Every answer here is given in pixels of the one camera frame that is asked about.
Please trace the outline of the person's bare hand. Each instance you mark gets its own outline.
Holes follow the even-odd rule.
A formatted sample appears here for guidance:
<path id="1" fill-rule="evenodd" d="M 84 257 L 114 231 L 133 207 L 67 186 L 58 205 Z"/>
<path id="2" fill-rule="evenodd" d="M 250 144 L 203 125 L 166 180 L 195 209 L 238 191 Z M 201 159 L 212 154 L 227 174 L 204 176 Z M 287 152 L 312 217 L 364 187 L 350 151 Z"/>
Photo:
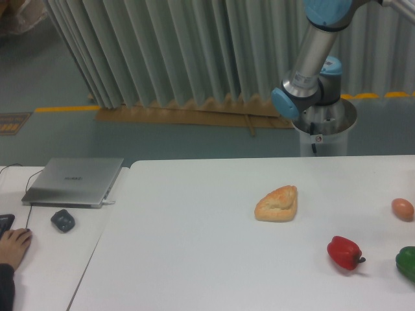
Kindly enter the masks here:
<path id="1" fill-rule="evenodd" d="M 1 237 L 1 264 L 8 264 L 16 271 L 31 245 L 31 240 L 30 229 L 5 231 Z"/>

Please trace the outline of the dark sleeved forearm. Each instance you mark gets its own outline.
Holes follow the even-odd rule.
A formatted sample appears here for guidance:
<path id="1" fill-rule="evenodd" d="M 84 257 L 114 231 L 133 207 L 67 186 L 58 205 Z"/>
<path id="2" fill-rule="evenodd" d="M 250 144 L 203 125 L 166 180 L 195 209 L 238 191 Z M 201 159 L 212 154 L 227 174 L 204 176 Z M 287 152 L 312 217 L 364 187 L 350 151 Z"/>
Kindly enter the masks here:
<path id="1" fill-rule="evenodd" d="M 1 263 L 1 311 L 12 311 L 15 298 L 14 268 Z"/>

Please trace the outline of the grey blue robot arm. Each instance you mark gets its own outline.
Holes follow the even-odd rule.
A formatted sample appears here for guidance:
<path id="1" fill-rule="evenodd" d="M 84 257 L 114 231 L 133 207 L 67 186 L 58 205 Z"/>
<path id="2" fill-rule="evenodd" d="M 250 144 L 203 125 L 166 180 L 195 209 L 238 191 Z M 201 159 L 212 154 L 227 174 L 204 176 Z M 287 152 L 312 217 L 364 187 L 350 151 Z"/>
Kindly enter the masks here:
<path id="1" fill-rule="evenodd" d="M 342 91 L 414 91 L 413 1 L 304 1 L 303 10 L 296 60 L 270 96 L 280 115 L 296 119 Z"/>

